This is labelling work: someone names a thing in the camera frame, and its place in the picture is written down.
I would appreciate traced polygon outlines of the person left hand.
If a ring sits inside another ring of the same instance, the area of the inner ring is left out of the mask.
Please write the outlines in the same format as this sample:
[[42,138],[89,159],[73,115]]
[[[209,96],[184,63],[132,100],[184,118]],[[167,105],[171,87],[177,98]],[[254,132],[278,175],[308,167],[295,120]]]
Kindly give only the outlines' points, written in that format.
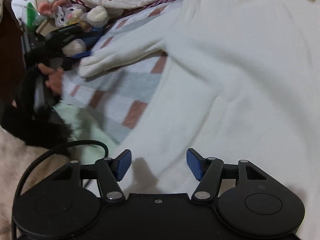
[[48,77],[48,79],[45,81],[46,87],[51,89],[54,94],[61,96],[64,70],[61,67],[54,70],[42,63],[39,63],[37,67],[43,75]]

